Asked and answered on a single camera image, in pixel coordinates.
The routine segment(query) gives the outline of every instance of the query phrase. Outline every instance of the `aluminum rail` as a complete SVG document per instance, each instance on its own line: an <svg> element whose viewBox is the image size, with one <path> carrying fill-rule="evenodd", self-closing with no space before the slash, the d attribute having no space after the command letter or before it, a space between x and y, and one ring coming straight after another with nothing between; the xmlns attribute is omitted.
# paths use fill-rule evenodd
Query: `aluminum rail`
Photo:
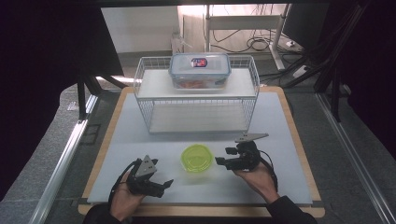
<svg viewBox="0 0 396 224"><path fill-rule="evenodd" d="M326 114L327 119L329 120L332 128L334 129L338 139L340 140L343 148L346 152L347 157L352 163L355 172L357 173L359 180L361 181L364 189L366 190L370 200L372 201L375 210L379 214L382 219L382 223L384 224L396 224L396 219L394 214L389 208L389 204L385 199L384 195L381 192L381 189L375 183L370 173L368 172L366 166L364 165L361 157L359 156L358 151L353 146L349 137L347 136L347 132L344 130L342 123L338 122L330 111L330 104L324 95L324 93L316 94L319 103Z"/></svg>
<svg viewBox="0 0 396 224"><path fill-rule="evenodd" d="M64 148L64 152L62 153L62 156L59 159L51 178L49 179L49 183L44 189L40 201L38 201L35 211L30 218L30 224L45 222L47 215L50 212L50 208L52 207L55 197L59 191L59 188L64 181L64 176L66 175L69 164L71 160L73 160L73 156L78 147L78 142L87 126L88 118L95 106L96 101L97 97L93 95L91 95L88 99L86 104L87 117L84 120L79 120L73 132L71 133L70 138L67 141L66 147Z"/></svg>

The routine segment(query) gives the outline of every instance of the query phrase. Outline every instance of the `motion capture device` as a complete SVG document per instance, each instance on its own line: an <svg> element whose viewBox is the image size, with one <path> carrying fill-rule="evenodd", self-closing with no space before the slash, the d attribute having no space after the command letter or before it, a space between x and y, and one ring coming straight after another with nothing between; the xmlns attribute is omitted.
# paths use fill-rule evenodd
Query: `motion capture device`
<svg viewBox="0 0 396 224"><path fill-rule="evenodd" d="M172 180L168 180L165 183L157 184L149 181L149 179L157 172L157 168L155 164L157 164L158 160L151 159L149 155L146 155L145 159L137 159L129 164L126 169L122 172L122 174L117 179L113 188L110 191L110 196L108 197L108 204L111 206L111 202L113 201L114 194L116 193L116 189L121 184L122 177L125 173L133 166L131 172L129 173L126 184L128 186L128 190L132 194L144 194L147 196L161 198L166 189L171 187L173 183Z"/></svg>
<svg viewBox="0 0 396 224"><path fill-rule="evenodd" d="M235 139L235 143L238 143L236 147L226 147L225 151L228 155L237 155L239 158L224 159L222 157L216 157L216 163L223 165L227 170L254 170L260 162L265 165L269 170L270 175L274 181L275 188L277 191L277 177L274 171L274 165L269 155L263 151L257 149L256 143L253 140L268 136L268 133L244 133L240 137ZM261 152L267 155L270 162L262 158Z"/></svg>

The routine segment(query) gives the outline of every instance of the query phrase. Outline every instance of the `human hand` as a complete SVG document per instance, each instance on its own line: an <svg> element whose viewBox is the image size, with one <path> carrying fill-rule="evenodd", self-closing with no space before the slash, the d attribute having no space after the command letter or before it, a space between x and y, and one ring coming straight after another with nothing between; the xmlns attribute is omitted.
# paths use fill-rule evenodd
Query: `human hand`
<svg viewBox="0 0 396 224"><path fill-rule="evenodd" d="M136 208L146 197L146 195L135 195L129 191L125 182L128 175L129 172L127 172L122 177L122 180L116 188L116 192L114 193L114 197L111 202L110 215L120 222L122 222L127 217L131 217Z"/></svg>
<svg viewBox="0 0 396 224"><path fill-rule="evenodd" d="M280 197L276 192L275 183L268 168L261 162L252 171L238 170L233 173L244 179L267 203L273 203Z"/></svg>

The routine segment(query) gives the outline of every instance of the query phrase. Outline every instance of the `plastic food container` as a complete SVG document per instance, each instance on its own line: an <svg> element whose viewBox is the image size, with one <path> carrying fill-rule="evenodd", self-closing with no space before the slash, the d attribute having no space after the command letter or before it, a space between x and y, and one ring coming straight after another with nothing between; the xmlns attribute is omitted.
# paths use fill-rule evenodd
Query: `plastic food container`
<svg viewBox="0 0 396 224"><path fill-rule="evenodd" d="M210 167L213 155L207 146L194 144L184 149L180 160L187 172L199 173Z"/></svg>
<svg viewBox="0 0 396 224"><path fill-rule="evenodd" d="M231 74L226 53L179 53L172 56L169 74L176 89L222 89Z"/></svg>

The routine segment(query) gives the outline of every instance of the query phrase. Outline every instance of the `white wire rack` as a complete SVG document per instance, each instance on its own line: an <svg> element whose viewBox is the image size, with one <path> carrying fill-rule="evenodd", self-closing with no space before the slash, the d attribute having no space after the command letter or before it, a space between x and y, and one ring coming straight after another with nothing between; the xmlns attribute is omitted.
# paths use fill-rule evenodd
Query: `white wire rack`
<svg viewBox="0 0 396 224"><path fill-rule="evenodd" d="M221 90L180 90L168 73L171 57L144 57L134 95L150 133L247 132L260 89L254 60L230 56Z"/></svg>

